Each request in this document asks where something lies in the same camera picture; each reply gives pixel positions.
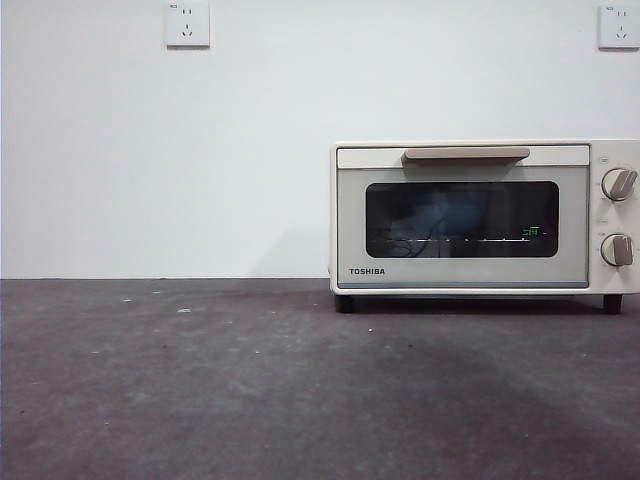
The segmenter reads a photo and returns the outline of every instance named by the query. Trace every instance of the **floor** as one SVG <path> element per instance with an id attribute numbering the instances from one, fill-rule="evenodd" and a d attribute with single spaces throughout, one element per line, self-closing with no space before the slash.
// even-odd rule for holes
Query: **floor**
<path id="1" fill-rule="evenodd" d="M 640 297 L 6 281 L 2 478 L 638 479 Z"/>

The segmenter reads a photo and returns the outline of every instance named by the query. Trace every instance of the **wall outlet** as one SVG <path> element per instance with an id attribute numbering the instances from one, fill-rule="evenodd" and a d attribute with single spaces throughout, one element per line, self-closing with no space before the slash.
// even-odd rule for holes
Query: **wall outlet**
<path id="1" fill-rule="evenodd" d="M 640 5 L 601 5 L 600 48 L 640 48 Z"/>
<path id="2" fill-rule="evenodd" d="M 168 47 L 210 46 L 209 4 L 170 3 L 165 13 L 164 31 Z"/>

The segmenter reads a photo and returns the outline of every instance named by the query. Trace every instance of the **oven door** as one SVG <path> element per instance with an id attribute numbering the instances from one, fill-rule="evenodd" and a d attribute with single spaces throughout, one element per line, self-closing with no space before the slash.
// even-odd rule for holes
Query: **oven door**
<path id="1" fill-rule="evenodd" d="M 588 175 L 585 145 L 339 149 L 338 287 L 587 287 Z"/>

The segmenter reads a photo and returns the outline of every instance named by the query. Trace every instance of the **temperature knob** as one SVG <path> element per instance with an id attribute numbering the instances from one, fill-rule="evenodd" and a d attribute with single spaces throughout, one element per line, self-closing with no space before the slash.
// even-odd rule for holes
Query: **temperature knob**
<path id="1" fill-rule="evenodd" d="M 633 193 L 638 172 L 626 168 L 614 168 L 602 179 L 602 191 L 614 202 L 626 200 Z"/>
<path id="2" fill-rule="evenodd" d="M 600 251 L 604 261 L 614 267 L 622 267 L 633 263 L 633 244 L 631 243 L 631 237 L 628 235 L 622 233 L 609 235 L 602 242 Z"/>

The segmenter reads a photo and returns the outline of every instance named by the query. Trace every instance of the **toshiba logo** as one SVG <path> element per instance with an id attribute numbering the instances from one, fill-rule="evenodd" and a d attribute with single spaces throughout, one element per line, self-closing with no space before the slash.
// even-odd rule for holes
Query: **toshiba logo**
<path id="1" fill-rule="evenodd" d="M 384 275 L 384 268 L 350 268 L 351 275 Z"/>

